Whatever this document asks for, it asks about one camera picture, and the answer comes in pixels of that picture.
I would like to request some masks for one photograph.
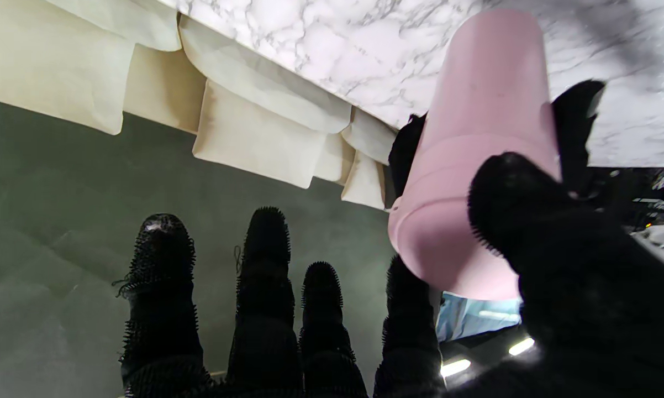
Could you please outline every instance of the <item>pink cup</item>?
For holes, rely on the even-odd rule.
[[[505,151],[560,178],[541,28],[528,13],[496,9],[455,33],[388,221],[403,262],[433,287],[477,300],[518,297],[516,274],[480,245],[467,219],[474,174]]]

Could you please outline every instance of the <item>black glove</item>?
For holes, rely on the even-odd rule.
[[[587,139],[597,118],[596,109],[605,88],[603,81],[582,81],[565,91],[552,103],[555,116],[558,153],[563,184],[569,191],[579,191],[587,168]],[[388,163],[393,188],[401,196],[408,181],[410,166],[418,148],[425,116],[411,115],[408,124],[398,131]]]

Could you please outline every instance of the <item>marble countertop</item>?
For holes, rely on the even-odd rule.
[[[492,7],[530,11],[551,91],[608,81],[595,166],[664,166],[664,0],[160,0],[400,127],[430,105],[445,48]]]

